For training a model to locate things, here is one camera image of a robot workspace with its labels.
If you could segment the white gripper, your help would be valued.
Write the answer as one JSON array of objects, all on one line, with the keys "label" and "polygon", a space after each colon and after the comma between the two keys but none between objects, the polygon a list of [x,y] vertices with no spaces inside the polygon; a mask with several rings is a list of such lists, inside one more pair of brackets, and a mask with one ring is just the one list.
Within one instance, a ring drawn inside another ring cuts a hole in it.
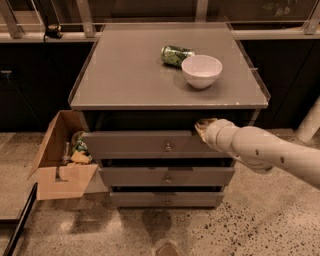
[{"label": "white gripper", "polygon": [[233,137],[240,130],[231,121],[226,119],[208,118],[199,119],[195,129],[201,140],[219,152],[234,154]]}]

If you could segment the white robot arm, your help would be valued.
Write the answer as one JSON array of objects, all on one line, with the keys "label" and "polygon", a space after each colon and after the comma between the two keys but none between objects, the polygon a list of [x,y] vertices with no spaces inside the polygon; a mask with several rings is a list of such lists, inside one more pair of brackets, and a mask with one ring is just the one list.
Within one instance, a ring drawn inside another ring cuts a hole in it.
[{"label": "white robot arm", "polygon": [[320,189],[320,150],[285,141],[255,126],[238,127],[226,119],[199,119],[195,129],[211,149],[227,154],[257,173],[285,170]]}]

